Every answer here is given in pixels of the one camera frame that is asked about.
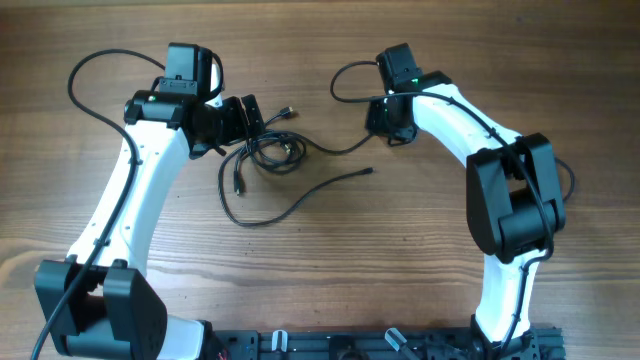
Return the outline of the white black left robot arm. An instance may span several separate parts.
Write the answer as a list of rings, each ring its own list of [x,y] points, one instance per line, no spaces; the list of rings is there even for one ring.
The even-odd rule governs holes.
[[[190,160],[255,134],[252,96],[223,98],[224,70],[211,50],[168,47],[163,75],[127,101],[123,143],[90,222],[61,261],[43,261],[35,290],[41,341],[67,357],[227,359],[210,323],[169,314],[146,278],[151,240],[169,189]]]

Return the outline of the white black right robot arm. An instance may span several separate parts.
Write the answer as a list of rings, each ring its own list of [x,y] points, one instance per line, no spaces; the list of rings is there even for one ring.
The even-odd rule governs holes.
[[[484,254],[474,320],[485,342],[505,349],[530,327],[535,273],[566,223],[553,148],[539,133],[523,136],[491,120],[444,73],[423,72],[406,43],[375,64],[385,94],[371,101],[367,130],[391,146],[424,131],[466,169],[467,225]]]

